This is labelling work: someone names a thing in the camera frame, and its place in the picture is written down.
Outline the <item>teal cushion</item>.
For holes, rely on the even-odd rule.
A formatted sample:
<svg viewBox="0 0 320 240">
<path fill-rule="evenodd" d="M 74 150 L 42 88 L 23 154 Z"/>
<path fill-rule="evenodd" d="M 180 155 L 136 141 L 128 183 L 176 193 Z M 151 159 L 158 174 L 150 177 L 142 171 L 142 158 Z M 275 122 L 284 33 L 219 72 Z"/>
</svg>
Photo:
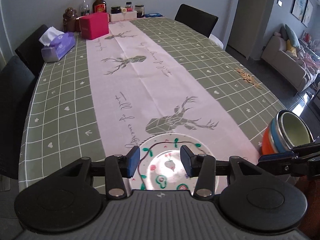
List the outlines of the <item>teal cushion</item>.
<svg viewBox="0 0 320 240">
<path fill-rule="evenodd" d="M 286 29 L 289 41 L 291 43 L 291 46 L 295 48 L 300 48 L 300 43 L 296 33 L 287 24 L 285 25 L 285 29 Z"/>
</svg>

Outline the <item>orange steel bowl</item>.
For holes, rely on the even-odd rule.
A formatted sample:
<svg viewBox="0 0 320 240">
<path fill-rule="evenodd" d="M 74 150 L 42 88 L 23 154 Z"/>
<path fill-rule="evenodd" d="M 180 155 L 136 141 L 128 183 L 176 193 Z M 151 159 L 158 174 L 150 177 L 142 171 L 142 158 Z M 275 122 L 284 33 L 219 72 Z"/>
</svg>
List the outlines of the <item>orange steel bowl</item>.
<svg viewBox="0 0 320 240">
<path fill-rule="evenodd" d="M 270 128 L 267 127 L 263 134 L 262 145 L 261 145 L 262 155 L 269 155 L 278 153 L 274 143 L 270 137 Z"/>
</svg>

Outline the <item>beige sofa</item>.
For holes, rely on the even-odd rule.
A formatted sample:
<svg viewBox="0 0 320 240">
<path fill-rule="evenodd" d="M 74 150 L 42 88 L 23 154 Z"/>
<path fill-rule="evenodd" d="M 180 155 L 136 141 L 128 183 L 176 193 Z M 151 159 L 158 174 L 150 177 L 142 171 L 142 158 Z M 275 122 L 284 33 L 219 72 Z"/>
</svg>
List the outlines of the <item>beige sofa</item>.
<svg viewBox="0 0 320 240">
<path fill-rule="evenodd" d="M 277 70 L 298 92 L 304 91 L 319 74 L 319 64 L 302 50 L 293 54 L 287 50 L 287 42 L 272 36 L 261 59 Z"/>
</svg>

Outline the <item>wall picture left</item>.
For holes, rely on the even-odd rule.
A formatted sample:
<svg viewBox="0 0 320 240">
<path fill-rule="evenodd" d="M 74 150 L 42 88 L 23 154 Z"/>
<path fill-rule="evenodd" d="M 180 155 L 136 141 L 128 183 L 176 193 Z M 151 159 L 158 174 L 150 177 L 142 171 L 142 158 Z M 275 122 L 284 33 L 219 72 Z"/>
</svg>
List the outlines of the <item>wall picture left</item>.
<svg viewBox="0 0 320 240">
<path fill-rule="evenodd" d="M 294 0 L 291 14 L 300 22 L 302 22 L 307 1 L 308 0 Z"/>
</svg>

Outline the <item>blue steel bowl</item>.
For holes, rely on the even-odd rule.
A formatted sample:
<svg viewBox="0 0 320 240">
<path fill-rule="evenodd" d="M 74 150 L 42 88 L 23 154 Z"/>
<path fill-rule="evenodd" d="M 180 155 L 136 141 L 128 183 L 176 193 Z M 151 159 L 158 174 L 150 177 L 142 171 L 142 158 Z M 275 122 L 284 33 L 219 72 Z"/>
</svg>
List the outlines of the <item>blue steel bowl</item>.
<svg viewBox="0 0 320 240">
<path fill-rule="evenodd" d="M 278 153 L 290 151 L 294 148 L 294 147 L 291 148 L 289 144 L 286 142 L 286 140 L 284 139 L 284 134 L 280 129 L 279 119 L 281 117 L 281 114 L 283 114 L 285 111 L 288 111 L 288 110 L 279 111 L 269 124 L 270 137 Z"/>
</svg>

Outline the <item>red gift box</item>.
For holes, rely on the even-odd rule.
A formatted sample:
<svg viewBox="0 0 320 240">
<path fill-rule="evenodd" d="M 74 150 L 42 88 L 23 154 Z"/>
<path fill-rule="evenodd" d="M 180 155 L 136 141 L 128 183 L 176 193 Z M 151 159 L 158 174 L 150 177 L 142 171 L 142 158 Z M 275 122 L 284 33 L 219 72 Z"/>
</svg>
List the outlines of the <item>red gift box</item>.
<svg viewBox="0 0 320 240">
<path fill-rule="evenodd" d="M 108 13 L 96 12 L 79 18 L 81 36 L 94 40 L 109 34 Z"/>
</svg>

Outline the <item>wall picture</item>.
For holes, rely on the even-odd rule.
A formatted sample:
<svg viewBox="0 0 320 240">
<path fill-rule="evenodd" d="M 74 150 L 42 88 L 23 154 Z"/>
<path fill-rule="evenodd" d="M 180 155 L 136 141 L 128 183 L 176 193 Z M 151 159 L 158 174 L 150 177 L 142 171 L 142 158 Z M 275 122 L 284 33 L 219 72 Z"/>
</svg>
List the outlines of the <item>wall picture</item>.
<svg viewBox="0 0 320 240">
<path fill-rule="evenodd" d="M 313 5 L 312 5 L 311 1 L 308 0 L 307 4 L 306 4 L 306 9 L 305 9 L 305 12 L 304 12 L 303 20 L 302 20 L 302 23 L 306 27 L 309 26 L 309 23 L 310 23 L 310 20 L 311 20 L 311 16 L 312 16 L 312 12 L 313 12 Z"/>
<path fill-rule="evenodd" d="M 294 0 L 291 14 L 300 22 L 302 22 L 307 1 L 308 0 Z"/>
</svg>

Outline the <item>white condiment box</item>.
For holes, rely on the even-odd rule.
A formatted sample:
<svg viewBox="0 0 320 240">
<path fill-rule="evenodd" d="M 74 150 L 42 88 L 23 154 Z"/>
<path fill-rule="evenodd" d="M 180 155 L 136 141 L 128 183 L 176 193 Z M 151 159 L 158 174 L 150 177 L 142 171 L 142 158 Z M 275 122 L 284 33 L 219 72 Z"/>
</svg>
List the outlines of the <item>white condiment box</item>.
<svg viewBox="0 0 320 240">
<path fill-rule="evenodd" d="M 110 22 L 129 21 L 137 18 L 136 11 L 121 12 L 117 14 L 109 14 Z"/>
</svg>

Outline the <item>green ceramic bowl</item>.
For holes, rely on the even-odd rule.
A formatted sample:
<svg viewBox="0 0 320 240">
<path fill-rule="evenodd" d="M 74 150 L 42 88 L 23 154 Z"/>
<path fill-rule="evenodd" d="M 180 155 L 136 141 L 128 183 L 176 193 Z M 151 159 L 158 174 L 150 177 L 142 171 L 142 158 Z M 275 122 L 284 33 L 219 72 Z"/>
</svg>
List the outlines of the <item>green ceramic bowl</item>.
<svg viewBox="0 0 320 240">
<path fill-rule="evenodd" d="M 284 139 L 291 148 L 313 142 L 310 129 L 295 113 L 285 111 L 281 114 L 279 124 Z"/>
</svg>

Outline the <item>white cloth on stool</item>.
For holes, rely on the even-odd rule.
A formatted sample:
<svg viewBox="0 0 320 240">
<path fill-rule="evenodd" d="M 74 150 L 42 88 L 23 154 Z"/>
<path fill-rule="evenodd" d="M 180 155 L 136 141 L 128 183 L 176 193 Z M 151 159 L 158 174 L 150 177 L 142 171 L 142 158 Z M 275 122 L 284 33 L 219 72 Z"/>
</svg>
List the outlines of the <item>white cloth on stool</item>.
<svg viewBox="0 0 320 240">
<path fill-rule="evenodd" d="M 223 43 L 216 36 L 214 36 L 213 34 L 210 34 L 209 39 L 213 41 L 221 49 L 223 49 L 224 47 Z"/>
</svg>

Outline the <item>painted white ceramic plate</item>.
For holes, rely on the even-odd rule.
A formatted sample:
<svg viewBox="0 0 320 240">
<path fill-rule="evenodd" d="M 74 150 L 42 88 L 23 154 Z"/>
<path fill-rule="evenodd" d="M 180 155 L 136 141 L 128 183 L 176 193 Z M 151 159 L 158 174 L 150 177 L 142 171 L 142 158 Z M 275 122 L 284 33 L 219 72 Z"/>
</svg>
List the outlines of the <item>painted white ceramic plate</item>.
<svg viewBox="0 0 320 240">
<path fill-rule="evenodd" d="M 180 159 L 180 152 L 169 151 L 142 156 L 134 176 L 129 180 L 132 190 L 188 190 L 194 192 L 197 178 L 190 178 Z"/>
</svg>

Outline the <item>green checked tablecloth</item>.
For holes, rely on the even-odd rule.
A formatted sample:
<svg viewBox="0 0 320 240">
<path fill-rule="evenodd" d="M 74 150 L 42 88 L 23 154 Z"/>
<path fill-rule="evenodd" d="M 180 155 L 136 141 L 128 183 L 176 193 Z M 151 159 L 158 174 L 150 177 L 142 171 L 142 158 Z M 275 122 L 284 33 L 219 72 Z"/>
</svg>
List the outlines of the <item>green checked tablecloth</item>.
<svg viewBox="0 0 320 240">
<path fill-rule="evenodd" d="M 81 157 L 103 161 L 110 156 L 105 153 L 93 105 L 87 62 L 88 40 L 79 34 L 75 40 L 75 47 L 63 59 L 42 68 L 23 132 L 18 172 L 20 190 Z M 283 109 L 283 104 L 221 48 L 204 66 L 213 70 L 204 79 L 205 90 L 222 91 L 218 102 L 260 156 L 263 132 Z M 262 89 L 246 83 L 235 68 L 252 75 Z"/>
</svg>

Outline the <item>brown liquor bottle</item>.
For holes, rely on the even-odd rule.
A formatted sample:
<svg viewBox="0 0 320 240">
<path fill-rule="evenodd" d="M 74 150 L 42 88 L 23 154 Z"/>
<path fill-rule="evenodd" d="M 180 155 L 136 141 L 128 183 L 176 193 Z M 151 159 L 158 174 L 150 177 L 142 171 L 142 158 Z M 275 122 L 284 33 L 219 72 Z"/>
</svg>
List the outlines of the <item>brown liquor bottle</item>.
<svg viewBox="0 0 320 240">
<path fill-rule="evenodd" d="M 93 3 L 93 13 L 107 12 L 107 3 L 104 0 L 95 0 Z"/>
</svg>

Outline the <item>clear glass plate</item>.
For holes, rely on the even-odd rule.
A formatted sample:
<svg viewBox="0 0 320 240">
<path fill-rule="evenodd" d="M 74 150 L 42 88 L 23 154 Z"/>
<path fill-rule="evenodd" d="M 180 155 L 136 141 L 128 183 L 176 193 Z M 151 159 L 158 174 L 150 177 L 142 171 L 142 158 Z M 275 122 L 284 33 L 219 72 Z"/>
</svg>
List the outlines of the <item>clear glass plate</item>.
<svg viewBox="0 0 320 240">
<path fill-rule="evenodd" d="M 198 139 L 180 133 L 164 133 L 153 136 L 140 144 L 142 156 L 145 154 L 148 157 L 156 157 L 159 154 L 178 151 L 181 146 L 188 146 L 194 154 L 209 154 L 213 155 L 209 148 Z"/>
</svg>

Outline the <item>right black chair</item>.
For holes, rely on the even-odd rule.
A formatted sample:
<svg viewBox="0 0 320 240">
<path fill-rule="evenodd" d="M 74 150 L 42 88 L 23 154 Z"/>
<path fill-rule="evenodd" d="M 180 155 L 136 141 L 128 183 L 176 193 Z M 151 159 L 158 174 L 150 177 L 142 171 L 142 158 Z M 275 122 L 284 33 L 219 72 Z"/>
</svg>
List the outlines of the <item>right black chair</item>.
<svg viewBox="0 0 320 240">
<path fill-rule="evenodd" d="M 185 24 L 207 38 L 210 37 L 218 19 L 215 15 L 186 4 L 180 5 L 175 16 L 175 21 Z"/>
</svg>

